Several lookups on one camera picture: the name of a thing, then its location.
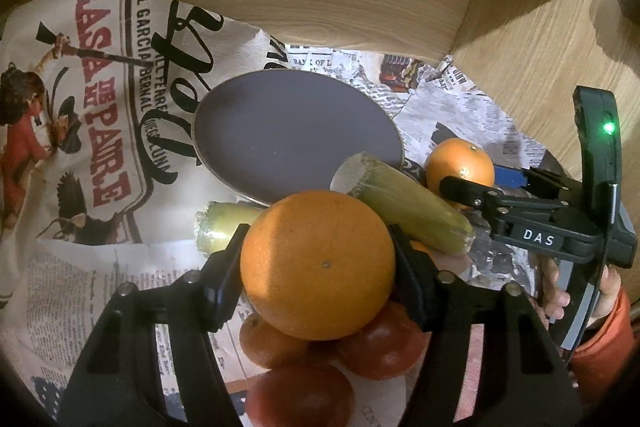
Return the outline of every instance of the woman illustration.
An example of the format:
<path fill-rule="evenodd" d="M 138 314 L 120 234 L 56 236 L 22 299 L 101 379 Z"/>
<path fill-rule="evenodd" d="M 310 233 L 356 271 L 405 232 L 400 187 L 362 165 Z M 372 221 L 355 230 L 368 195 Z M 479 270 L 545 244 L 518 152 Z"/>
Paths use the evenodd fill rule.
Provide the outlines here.
<path fill-rule="evenodd" d="M 27 174 L 40 160 L 51 156 L 56 143 L 66 134 L 66 117 L 53 125 L 46 122 L 47 93 L 41 79 L 45 67 L 60 57 L 66 38 L 59 36 L 33 71 L 21 71 L 14 63 L 0 75 L 0 125 L 8 126 L 6 144 L 0 158 L 4 210 L 2 225 L 11 229 L 15 225 L 26 193 Z M 34 131 L 43 126 L 44 144 Z"/>

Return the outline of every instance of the red tomato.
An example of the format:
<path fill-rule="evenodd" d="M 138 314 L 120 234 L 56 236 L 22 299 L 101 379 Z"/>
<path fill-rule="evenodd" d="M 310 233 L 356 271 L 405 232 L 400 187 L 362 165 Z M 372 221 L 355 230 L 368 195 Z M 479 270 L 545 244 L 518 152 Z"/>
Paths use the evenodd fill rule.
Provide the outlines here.
<path fill-rule="evenodd" d="M 286 365 L 262 375 L 244 410 L 254 427 L 346 427 L 353 387 L 333 365 Z"/>
<path fill-rule="evenodd" d="M 360 377 L 386 380 L 404 375 L 427 343 L 404 306 L 389 301 L 364 328 L 338 341 L 338 359 Z"/>

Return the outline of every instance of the gray plate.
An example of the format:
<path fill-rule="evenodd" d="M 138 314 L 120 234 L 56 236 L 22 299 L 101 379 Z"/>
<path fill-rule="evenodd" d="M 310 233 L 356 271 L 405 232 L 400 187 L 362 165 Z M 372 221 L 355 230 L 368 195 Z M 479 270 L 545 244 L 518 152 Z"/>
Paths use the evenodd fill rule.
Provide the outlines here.
<path fill-rule="evenodd" d="M 349 156 L 367 151 L 399 168 L 402 140 L 382 108 L 323 74 L 265 70 L 209 91 L 193 120 L 202 163 L 225 184 L 271 204 L 310 188 L 329 189 Z"/>

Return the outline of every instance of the eagle illustration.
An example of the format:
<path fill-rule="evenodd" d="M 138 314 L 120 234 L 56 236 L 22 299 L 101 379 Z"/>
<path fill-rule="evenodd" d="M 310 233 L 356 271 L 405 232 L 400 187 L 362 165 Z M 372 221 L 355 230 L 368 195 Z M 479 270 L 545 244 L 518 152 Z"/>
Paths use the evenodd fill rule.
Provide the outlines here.
<path fill-rule="evenodd" d="M 84 192 L 78 178 L 65 172 L 58 183 L 58 219 L 54 219 L 46 230 L 58 223 L 60 231 L 54 239 L 63 239 L 78 245 L 112 245 L 116 242 L 122 214 L 116 212 L 107 221 L 87 214 Z"/>

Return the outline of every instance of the dark hair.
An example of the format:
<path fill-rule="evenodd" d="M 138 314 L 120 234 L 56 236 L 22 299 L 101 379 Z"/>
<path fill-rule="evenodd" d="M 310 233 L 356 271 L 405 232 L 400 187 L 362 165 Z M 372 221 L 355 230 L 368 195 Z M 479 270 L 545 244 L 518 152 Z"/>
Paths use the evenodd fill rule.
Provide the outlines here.
<path fill-rule="evenodd" d="M 33 71 L 20 71 L 9 62 L 0 75 L 0 125 L 13 125 L 29 108 L 34 95 L 44 94 L 44 84 Z"/>

